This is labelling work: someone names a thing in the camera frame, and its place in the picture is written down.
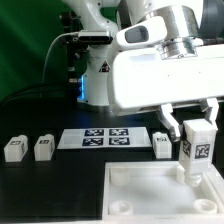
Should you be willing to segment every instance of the white block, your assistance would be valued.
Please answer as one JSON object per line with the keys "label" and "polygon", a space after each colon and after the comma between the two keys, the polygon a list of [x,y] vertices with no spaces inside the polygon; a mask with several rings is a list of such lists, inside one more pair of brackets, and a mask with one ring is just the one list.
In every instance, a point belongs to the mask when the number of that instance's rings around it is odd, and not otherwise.
{"label": "white block", "polygon": [[20,162],[28,150],[28,138],[25,135],[13,137],[4,148],[6,162]]}
{"label": "white block", "polygon": [[153,134],[153,149],[157,159],[171,158],[172,145],[167,134],[160,132]]}
{"label": "white block", "polygon": [[215,142],[216,129],[205,119],[184,121],[187,140],[191,144]]}
{"label": "white block", "polygon": [[34,155],[36,161],[48,161],[55,150],[53,135],[40,136],[34,146]]}

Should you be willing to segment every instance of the white plastic tray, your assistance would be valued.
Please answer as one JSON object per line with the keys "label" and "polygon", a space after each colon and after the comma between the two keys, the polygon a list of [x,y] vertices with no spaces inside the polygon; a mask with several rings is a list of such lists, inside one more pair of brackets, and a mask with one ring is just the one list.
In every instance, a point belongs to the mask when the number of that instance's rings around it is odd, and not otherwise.
{"label": "white plastic tray", "polygon": [[[212,166],[203,174],[198,188],[177,182],[178,162],[107,163],[105,170],[103,220],[120,223],[224,223],[224,180]],[[111,167],[128,167],[130,183],[118,187],[111,184]],[[197,199],[208,199],[218,206],[217,214],[199,214],[193,208]],[[110,215],[109,205],[115,201],[133,205],[132,215]]]}

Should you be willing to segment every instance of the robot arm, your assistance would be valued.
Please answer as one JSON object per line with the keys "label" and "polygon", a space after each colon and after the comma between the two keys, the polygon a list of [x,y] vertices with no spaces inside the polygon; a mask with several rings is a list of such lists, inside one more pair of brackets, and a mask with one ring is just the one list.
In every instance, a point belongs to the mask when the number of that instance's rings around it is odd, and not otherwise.
{"label": "robot arm", "polygon": [[62,0],[62,2],[79,16],[85,30],[109,30],[113,36],[117,33],[117,25],[104,18],[100,10],[103,7],[117,7],[120,0]]}
{"label": "robot arm", "polygon": [[[95,69],[95,73],[91,70],[91,76],[98,77],[99,67],[96,65],[99,55],[103,52],[108,57],[111,69],[105,89],[108,91],[110,108],[117,115],[157,111],[173,140],[179,141],[182,133],[171,115],[172,107],[199,104],[202,111],[206,111],[205,119],[184,121],[186,138],[180,149],[179,161],[185,168],[185,182],[190,186],[198,186],[201,174],[210,168],[213,155],[217,131],[216,98],[224,97],[224,44],[205,46],[205,43],[216,42],[220,27],[217,26],[216,32],[213,32],[212,41],[205,41],[203,38],[209,35],[202,32],[203,20],[211,18],[214,22],[215,15],[224,21],[223,2],[121,0],[122,3],[126,2],[131,24],[119,32],[116,24],[107,23],[100,15],[100,8],[117,6],[120,1],[63,2],[80,16],[85,29],[110,30],[112,33],[114,39],[110,49],[104,48],[102,51],[99,47],[90,50],[89,67]],[[209,14],[205,2],[216,10]],[[98,78],[96,80],[91,80],[95,84],[88,88],[91,93],[99,90],[98,83],[100,87],[104,83],[99,82]]]}

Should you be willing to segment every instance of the metal bracket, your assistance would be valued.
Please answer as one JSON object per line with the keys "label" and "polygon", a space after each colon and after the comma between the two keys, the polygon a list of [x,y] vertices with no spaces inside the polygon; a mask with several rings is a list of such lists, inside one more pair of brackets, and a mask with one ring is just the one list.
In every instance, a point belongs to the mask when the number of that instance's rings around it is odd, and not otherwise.
{"label": "metal bracket", "polygon": [[157,116],[160,122],[170,131],[171,140],[173,142],[180,141],[181,133],[178,122],[171,115],[173,108],[171,104],[164,104],[159,107]]}
{"label": "metal bracket", "polygon": [[216,98],[210,98],[200,101],[201,111],[205,113],[205,120],[207,120],[216,130],[216,118],[219,111],[219,104]]}

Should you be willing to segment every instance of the black table surface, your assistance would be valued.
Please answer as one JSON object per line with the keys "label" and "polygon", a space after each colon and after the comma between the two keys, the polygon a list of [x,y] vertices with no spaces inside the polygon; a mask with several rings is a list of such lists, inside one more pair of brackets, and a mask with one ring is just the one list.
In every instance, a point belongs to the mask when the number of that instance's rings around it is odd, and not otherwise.
{"label": "black table surface", "polygon": [[[184,120],[203,118],[200,108],[178,109]],[[224,114],[220,110],[213,164],[224,174]],[[19,99],[0,110],[0,221],[45,222],[102,219],[106,162],[156,161],[153,149],[55,150],[51,161],[36,162],[34,145],[45,134],[56,145],[64,129],[146,127],[151,138],[167,132],[155,113],[116,117],[77,108],[63,98]],[[28,137],[28,152],[21,163],[6,163],[4,146],[19,135]],[[179,143],[171,160],[178,160]]]}

